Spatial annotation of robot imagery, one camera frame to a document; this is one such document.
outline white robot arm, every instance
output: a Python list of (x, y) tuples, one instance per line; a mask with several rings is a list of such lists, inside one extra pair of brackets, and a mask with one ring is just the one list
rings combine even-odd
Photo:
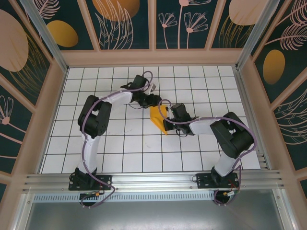
[[(122, 89), (119, 90), (120, 93), (110, 96), (97, 104), (94, 111), (98, 110), (98, 115), (90, 114), (88, 117), (84, 128), (87, 139), (84, 150), (84, 159), (91, 174), (96, 174), (98, 144), (100, 137), (106, 131), (111, 110), (116, 110), (118, 107), (129, 104), (133, 101), (138, 102), (139, 105), (144, 108), (158, 106), (159, 102), (161, 101), (161, 98), (158, 95), (151, 94), (155, 88), (153, 84), (150, 85), (145, 91), (122, 92), (123, 89), (141, 88), (146, 84), (146, 81), (147, 80), (144, 77), (137, 75), (133, 83), (122, 86)], [(99, 98), (93, 95), (87, 98), (78, 119), (78, 125), (80, 125), (80, 127), (83, 125), (85, 115), (97, 100), (99, 100)], [(167, 119), (173, 122), (182, 123), (197, 119), (197, 117), (190, 117), (184, 104), (182, 103), (171, 106), (168, 109), (168, 112), (169, 117)], [(228, 117), (242, 123), (242, 121), (234, 113), (227, 113), (224, 115), (224, 117)], [(219, 161), (212, 168), (212, 179), (217, 185), (219, 185), (219, 182), (223, 177), (227, 176), (233, 170), (233, 165), (239, 155), (243, 151), (247, 150), (254, 142), (253, 137), (243, 127), (224, 120), (197, 120), (184, 125), (174, 125), (164, 120), (164, 128), (166, 131), (176, 129), (178, 131), (182, 131), (186, 135), (215, 135), (223, 150)], [(94, 180), (87, 174), (82, 157), (80, 157), (79, 165), (74, 174), (76, 177), (78, 177), (78, 180), (82, 181), (82, 183), (89, 184), (88, 187), (93, 185)]]
[[(197, 119), (198, 117), (190, 117), (184, 104), (178, 103), (168, 109), (169, 116), (167, 119), (172, 122), (184, 123)], [(224, 115), (225, 118), (243, 123), (237, 115), (229, 112)], [(172, 124), (164, 120), (164, 128), (166, 131), (179, 130), (186, 135), (214, 135), (220, 144), (223, 152), (216, 165), (212, 168), (212, 179), (218, 185), (221, 179), (227, 176), (240, 156), (240, 154), (248, 150), (254, 143), (252, 135), (242, 126), (226, 121), (226, 120), (197, 120), (187, 124)]]
[[(112, 110), (116, 110), (117, 108), (129, 104), (132, 101), (132, 93), (131, 92), (121, 92), (118, 94), (115, 94), (106, 100), (103, 100), (103, 102), (110, 103), (112, 105)], [(87, 143), (85, 145), (84, 150), (84, 158), (85, 163), (88, 168), (88, 170), (93, 173), (97, 169), (97, 163), (96, 163), (96, 156), (97, 156), (97, 150), (98, 150), (98, 144), (100, 141), (101, 136), (96, 136), (92, 138), (90, 135), (86, 134)], [(82, 144), (85, 142), (85, 136), (82, 135)], [(86, 173), (86, 170), (84, 168), (84, 164), (82, 161), (82, 157), (80, 157), (80, 162), (78, 165), (78, 169)]]

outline yellow plastic piece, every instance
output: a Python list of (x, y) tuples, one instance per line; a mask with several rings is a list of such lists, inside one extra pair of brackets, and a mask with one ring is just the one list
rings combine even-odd
[[(166, 111), (166, 105), (161, 105), (161, 112), (163, 116), (167, 117), (167, 111)], [(162, 131), (165, 135), (167, 135), (167, 132), (164, 129), (163, 125), (163, 117), (161, 116), (158, 106), (150, 107), (150, 120)]]

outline pink circle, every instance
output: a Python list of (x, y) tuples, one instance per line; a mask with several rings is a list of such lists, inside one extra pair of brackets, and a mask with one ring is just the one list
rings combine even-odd
[(188, 33), (192, 33), (192, 32), (193, 32), (193, 29), (190, 28), (190, 27), (188, 27), (188, 28), (187, 28), (187, 32), (188, 32)]
[(188, 6), (189, 5), (189, 1), (188, 0), (179, 0), (179, 4), (181, 6)]
[(3, 120), (2, 120), (2, 124), (3, 125), (7, 125), (10, 122), (10, 117), (6, 116)]

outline flower illustration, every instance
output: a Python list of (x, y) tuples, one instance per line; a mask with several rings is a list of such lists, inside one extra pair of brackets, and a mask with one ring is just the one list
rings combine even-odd
[(189, 48), (189, 34), (193, 32), (204, 31), (208, 29), (208, 24), (205, 24), (207, 19), (206, 13), (195, 13), (191, 18), (191, 12), (184, 14), (184, 23), (188, 32), (187, 49)]
[(8, 97), (5, 101), (3, 95), (0, 96), (0, 124), (7, 125), (10, 123), (10, 116), (12, 114), (14, 100)]
[[(11, 114), (12, 114), (13, 105), (14, 105), (14, 100), (11, 97), (8, 97), (7, 100), (5, 100), (3, 95), (0, 96), (0, 124), (10, 125), (13, 128), (25, 133), (24, 130), (22, 130), (22, 129), (20, 129), (20, 128), (12, 125), (10, 123), (10, 117), (11, 117)], [(7, 136), (3, 133), (0, 133), (0, 136), (4, 137), (6, 139), (9, 139), (11, 141), (14, 141), (16, 143), (22, 144), (22, 141), (16, 140), (16, 139), (9, 137), (9, 136)]]
[(181, 6), (189, 6), (189, 5), (203, 5), (210, 3), (211, 0), (179, 0), (179, 4)]
[(166, 13), (165, 16), (163, 13), (160, 13), (159, 20), (163, 27), (165, 45), (166, 48), (168, 49), (166, 35), (165, 35), (165, 28), (177, 25), (177, 21), (175, 21), (174, 13)]
[(179, 13), (179, 24), (178, 24), (178, 49), (180, 49), (180, 25), (181, 25), (181, 15), (182, 15), (182, 8), (185, 6), (190, 6), (190, 5), (203, 5), (210, 3), (211, 0), (179, 0), (180, 4), (180, 13)]

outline white tile floor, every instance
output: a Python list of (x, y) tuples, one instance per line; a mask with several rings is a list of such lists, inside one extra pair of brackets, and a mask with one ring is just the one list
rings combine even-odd
[[(74, 171), (82, 142), (77, 119), (89, 95), (108, 95), (147, 70), (155, 77), (155, 93), (173, 103), (185, 103), (191, 116), (223, 116), (232, 111), (247, 124), (230, 66), (73, 68), (69, 69), (41, 172)], [(101, 137), (97, 171), (203, 171), (210, 170), (219, 156), (214, 136), (183, 138), (173, 131), (162, 135), (150, 121), (149, 109), (123, 105), (112, 111), (107, 132)], [(241, 165), (244, 170), (259, 169), (256, 152), (242, 158)]]

